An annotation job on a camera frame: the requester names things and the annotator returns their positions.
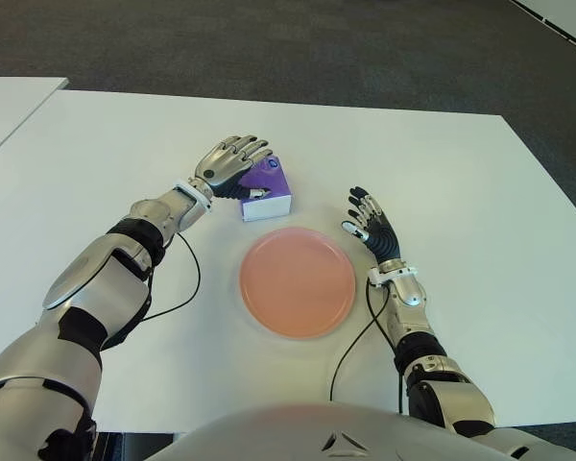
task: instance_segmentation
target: small white object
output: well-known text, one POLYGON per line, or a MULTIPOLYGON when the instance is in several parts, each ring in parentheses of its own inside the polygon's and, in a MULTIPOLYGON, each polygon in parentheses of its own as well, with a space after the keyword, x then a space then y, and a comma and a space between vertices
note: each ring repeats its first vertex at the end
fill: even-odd
POLYGON ((243 204, 243 220, 248 222, 283 216, 290 213, 291 203, 292 195, 284 195, 243 204))

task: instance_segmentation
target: robotic hand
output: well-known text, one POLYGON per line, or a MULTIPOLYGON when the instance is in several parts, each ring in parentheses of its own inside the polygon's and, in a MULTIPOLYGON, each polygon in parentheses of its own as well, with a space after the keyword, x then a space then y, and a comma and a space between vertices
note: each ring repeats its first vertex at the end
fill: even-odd
POLYGON ((91 451, 100 351, 124 341, 152 299, 145 280, 176 232, 215 197, 262 197, 239 180, 272 153, 255 136, 231 136, 188 182, 135 203, 58 277, 37 324, 0 354, 0 460, 80 460, 91 451))
POLYGON ((348 200, 356 210, 349 209, 348 214, 358 221, 362 228, 351 221, 344 221, 344 230, 360 238, 373 253, 378 264, 401 258, 395 231, 375 198, 358 186, 350 189, 349 193, 348 200))
POLYGON ((239 180, 250 169, 273 153, 260 150, 269 143, 255 136, 231 136, 211 149, 196 167, 196 178, 191 182, 207 185, 216 197, 227 199, 258 199, 269 193, 266 188, 249 189, 239 180))

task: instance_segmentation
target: robot forearm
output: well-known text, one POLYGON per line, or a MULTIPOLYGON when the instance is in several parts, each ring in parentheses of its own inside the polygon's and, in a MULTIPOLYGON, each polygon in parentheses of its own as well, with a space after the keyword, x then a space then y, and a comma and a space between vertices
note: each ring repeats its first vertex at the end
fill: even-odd
POLYGON ((134 204, 56 280, 36 326, 0 354, 0 459, 84 459, 100 350, 123 341, 147 312, 144 280, 165 242, 200 217, 197 204, 180 189, 134 204))
POLYGON ((468 437, 493 429, 489 401, 446 355, 426 319, 426 293, 416 270, 395 258, 371 269, 369 276, 377 286, 389 284, 387 327, 410 415, 468 437))

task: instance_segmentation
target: black cable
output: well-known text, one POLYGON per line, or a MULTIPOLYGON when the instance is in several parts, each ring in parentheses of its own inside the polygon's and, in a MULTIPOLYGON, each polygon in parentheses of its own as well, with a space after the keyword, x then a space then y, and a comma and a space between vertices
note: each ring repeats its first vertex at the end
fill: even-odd
POLYGON ((398 374, 399 376, 399 415, 403 414, 403 377, 401 376, 401 374, 398 374))
POLYGON ((370 286, 372 286, 372 285, 370 284, 369 279, 367 279, 367 287, 365 288, 365 298, 367 299, 367 309, 369 310, 369 313, 372 315, 373 321, 375 322, 377 329, 380 330, 380 333, 382 333, 382 336, 384 336, 384 339, 386 339, 386 342, 390 346, 391 350, 393 351, 393 353, 395 353, 395 346, 393 346, 393 342, 391 341, 391 338, 389 338, 386 330, 380 325, 379 321, 377 320, 377 316, 373 315, 372 302, 369 299, 370 286))
MULTIPOLYGON (((199 292, 199 288, 201 287, 201 265, 199 264, 199 260, 196 258, 196 255, 194 254, 194 250, 192 250, 192 247, 190 246, 188 241, 185 238, 183 238, 183 235, 181 235, 180 233, 177 233, 176 236, 179 237, 183 241, 183 243, 185 243, 186 247, 188 247, 188 250, 190 250, 192 257, 194 258, 194 263, 196 264, 197 281, 196 281, 196 288, 194 289, 194 293, 192 293, 192 296, 190 296, 190 298, 188 298, 183 303, 178 304, 175 307, 171 307, 170 309, 163 310, 162 312, 158 312, 157 314, 150 315, 149 317, 145 317, 143 320, 141 320, 141 322, 145 322, 147 320, 152 320, 155 317, 159 317, 160 315, 168 314, 169 312, 173 312, 174 310, 179 309, 180 307, 184 307, 186 304, 190 303, 194 299, 194 297, 197 295, 197 293, 199 292)), ((152 271, 152 273, 150 274, 150 276, 147 280, 147 285, 149 286, 150 293, 152 292, 153 282, 154 282, 154 271, 152 271)))
MULTIPOLYGON (((375 321, 375 324, 377 325, 377 329, 380 330, 380 333, 382 333, 382 335, 384 336, 384 338, 386 339, 386 342, 388 343, 388 345, 391 347, 391 349, 393 350, 393 352, 395 352, 395 347, 393 346, 393 342, 391 341, 391 338, 389 337, 388 333, 386 332, 386 330, 380 325, 380 323, 377 320, 377 317, 373 316, 373 309, 372 309, 372 304, 369 300, 369 287, 370 287, 370 281, 369 279, 367 279, 367 288, 365 289, 365 297, 367 298, 367 308, 369 309, 369 312, 371 313, 373 320, 375 321)), ((398 410, 399 410, 399 414, 402 415, 403 414, 403 376, 401 376, 401 374, 398 375, 399 379, 398 379, 398 392, 399 392, 399 397, 398 397, 398 410)))
POLYGON ((344 360, 346 359, 346 357, 348 356, 348 354, 352 350, 352 348, 354 348, 354 346, 356 345, 358 340, 361 339, 361 337, 367 332, 367 330, 370 328, 370 326, 373 325, 373 323, 377 321, 377 317, 379 317, 379 315, 384 311, 384 309, 386 308, 386 304, 388 302, 388 299, 389 299, 389 294, 390 294, 390 292, 388 291, 388 288, 387 288, 386 299, 384 300, 384 304, 382 304, 382 307, 377 312, 377 314, 373 314, 373 310, 371 309, 371 304, 370 304, 370 300, 369 300, 369 294, 367 295, 367 303, 368 303, 369 308, 371 309, 373 319, 370 320, 370 322, 368 324, 366 324, 363 329, 361 329, 361 332, 358 333, 356 338, 354 338, 354 341, 352 341, 352 343, 348 346, 348 348, 344 352, 344 355, 342 355, 342 358, 339 359, 339 362, 337 363, 337 367, 335 367, 335 373, 333 373, 333 378, 330 381, 330 392, 328 394, 329 400, 333 401, 333 390, 335 389, 335 379, 337 379, 337 374, 339 373, 339 369, 341 368, 342 363, 344 363, 344 360))

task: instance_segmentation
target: white table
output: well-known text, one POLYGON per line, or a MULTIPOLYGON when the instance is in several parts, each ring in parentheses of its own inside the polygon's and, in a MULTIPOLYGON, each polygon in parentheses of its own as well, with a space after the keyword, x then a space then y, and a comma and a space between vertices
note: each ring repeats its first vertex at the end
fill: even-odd
POLYGON ((0 144, 68 80, 53 77, 0 77, 0 144))
MULTIPOLYGON (((235 202, 217 200, 186 233, 201 292, 104 352, 101 430, 187 432, 243 408, 325 400, 337 360, 368 321, 373 259, 340 229, 356 184, 386 209, 420 269, 431 324, 498 423, 576 421, 576 209, 494 115, 59 91, 0 148, 0 351, 33 324, 54 277, 88 242, 132 202, 191 175, 232 133, 272 142, 293 212, 244 224, 235 202), (335 239, 357 274, 354 308, 319 339, 272 334, 238 291, 251 243, 286 226, 335 239)), ((156 271, 153 310, 194 284, 176 240, 156 271)), ((337 399, 396 409, 391 359, 368 333, 337 399)))

